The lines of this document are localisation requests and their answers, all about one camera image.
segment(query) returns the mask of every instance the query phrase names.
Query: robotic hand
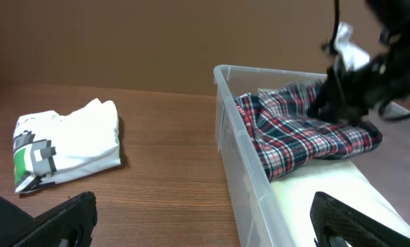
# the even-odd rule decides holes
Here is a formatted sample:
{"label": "robotic hand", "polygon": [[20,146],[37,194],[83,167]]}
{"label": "robotic hand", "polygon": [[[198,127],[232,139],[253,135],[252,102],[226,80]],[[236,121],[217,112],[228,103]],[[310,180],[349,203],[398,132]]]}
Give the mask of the robotic hand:
{"label": "robotic hand", "polygon": [[322,49],[336,55],[336,62],[327,68],[327,79],[308,115],[328,122],[348,121],[358,125],[368,109],[378,106],[385,121],[410,118],[410,113],[385,117],[386,106],[395,99],[410,95],[410,0],[366,0],[383,24],[380,42],[389,47],[356,71],[346,71],[334,47],[339,25],[339,0],[335,0],[335,29],[329,44]]}

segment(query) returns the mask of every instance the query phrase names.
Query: clear plastic storage bin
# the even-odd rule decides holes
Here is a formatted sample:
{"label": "clear plastic storage bin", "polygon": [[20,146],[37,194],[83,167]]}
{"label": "clear plastic storage bin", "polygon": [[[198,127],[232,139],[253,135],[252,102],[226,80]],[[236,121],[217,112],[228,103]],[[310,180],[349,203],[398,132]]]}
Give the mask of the clear plastic storage bin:
{"label": "clear plastic storage bin", "polygon": [[[215,83],[218,86],[215,138],[224,162],[240,244],[242,247],[295,246],[250,136],[237,110],[233,96],[240,96],[244,93],[257,93],[259,88],[280,89],[297,81],[323,79],[325,75],[231,65],[215,67],[214,75]],[[371,156],[367,156],[366,159],[368,157],[381,158],[382,161],[379,161],[381,163],[384,158],[396,158],[398,162],[403,162],[406,166],[409,164],[409,168],[401,167],[400,169],[410,169],[410,161],[403,161],[403,158],[399,156],[401,154],[406,158],[410,157],[410,154],[407,154],[407,148],[410,148],[410,122],[402,123],[400,128],[398,126],[387,126],[376,116],[372,117],[372,121],[382,131],[384,131],[384,128],[397,128],[390,131],[400,130],[405,136],[405,142],[398,143],[396,140],[390,140],[385,135],[383,142],[387,142],[389,149],[397,149],[397,153],[388,154],[387,147],[385,149],[379,148],[381,151],[376,149],[373,151],[374,154],[370,153]],[[373,183],[372,178],[391,176],[398,173],[395,167],[390,167],[389,169],[394,169],[394,171],[390,171],[389,174],[391,175],[386,172],[372,174],[371,171],[365,172],[365,170],[362,170],[362,165],[359,165],[361,163],[367,164],[368,161],[359,160],[358,158],[353,159],[353,162],[371,183]],[[389,190],[393,189],[392,187],[381,188],[381,186],[374,183],[373,186],[396,207],[395,203],[390,200],[391,198],[386,195]]]}

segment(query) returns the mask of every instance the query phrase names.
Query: storage box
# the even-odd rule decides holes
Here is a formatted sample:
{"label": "storage box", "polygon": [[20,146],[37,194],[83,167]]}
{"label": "storage box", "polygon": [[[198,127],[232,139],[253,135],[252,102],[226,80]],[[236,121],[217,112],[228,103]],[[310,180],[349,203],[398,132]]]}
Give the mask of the storage box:
{"label": "storage box", "polygon": [[256,93],[258,88],[281,89],[325,75],[219,65],[214,76],[218,86],[216,142],[224,160],[240,244],[295,246],[232,96]]}
{"label": "storage box", "polygon": [[[293,83],[324,79],[325,75],[220,65],[217,84],[216,142],[224,161],[232,208],[242,247],[295,246],[275,195],[236,108],[233,96],[281,89]],[[392,110],[408,111],[397,104]],[[353,163],[410,224],[410,120],[389,123],[370,113],[385,138],[374,151]]]}

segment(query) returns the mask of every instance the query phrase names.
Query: folded white t-shirt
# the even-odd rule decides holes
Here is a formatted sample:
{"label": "folded white t-shirt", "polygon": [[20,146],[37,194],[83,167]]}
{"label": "folded white t-shirt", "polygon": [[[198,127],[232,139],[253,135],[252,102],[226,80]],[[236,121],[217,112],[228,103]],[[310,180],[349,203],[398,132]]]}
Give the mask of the folded white t-shirt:
{"label": "folded white t-shirt", "polygon": [[317,191],[410,238],[410,226],[351,161],[310,161],[271,186],[297,247],[315,246],[310,209]]}
{"label": "folded white t-shirt", "polygon": [[120,165],[118,115],[94,99],[68,116],[19,117],[13,134],[15,192],[26,193]]}

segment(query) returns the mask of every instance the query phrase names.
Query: plaid shirt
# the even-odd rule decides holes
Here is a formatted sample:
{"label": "plaid shirt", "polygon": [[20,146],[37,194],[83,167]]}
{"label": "plaid shirt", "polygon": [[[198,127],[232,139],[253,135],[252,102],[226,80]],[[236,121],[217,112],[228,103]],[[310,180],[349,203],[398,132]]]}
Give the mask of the plaid shirt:
{"label": "plaid shirt", "polygon": [[292,84],[234,98],[268,179],[313,158],[343,159],[369,152],[383,140],[368,121],[355,128],[307,117],[321,85],[320,81]]}

